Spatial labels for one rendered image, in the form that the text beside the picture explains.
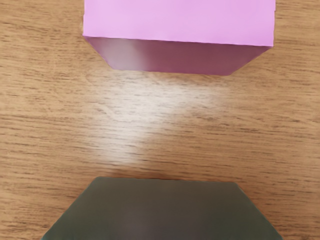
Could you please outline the pink block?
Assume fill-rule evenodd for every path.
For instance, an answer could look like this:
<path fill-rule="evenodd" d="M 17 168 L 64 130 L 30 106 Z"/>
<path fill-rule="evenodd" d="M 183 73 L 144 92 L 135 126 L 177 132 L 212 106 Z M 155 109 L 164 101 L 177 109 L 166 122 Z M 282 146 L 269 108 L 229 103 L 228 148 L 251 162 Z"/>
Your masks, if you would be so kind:
<path fill-rule="evenodd" d="M 83 37 L 115 70 L 228 76 L 274 45 L 276 0 L 84 0 Z"/>

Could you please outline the dark grey-green block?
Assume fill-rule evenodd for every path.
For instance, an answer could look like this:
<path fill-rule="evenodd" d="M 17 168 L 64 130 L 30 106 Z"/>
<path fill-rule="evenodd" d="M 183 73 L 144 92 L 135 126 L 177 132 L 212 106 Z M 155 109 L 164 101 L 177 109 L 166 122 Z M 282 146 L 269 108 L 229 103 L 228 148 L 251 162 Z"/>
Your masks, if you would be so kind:
<path fill-rule="evenodd" d="M 41 240 L 283 240 L 234 182 L 97 177 Z"/>

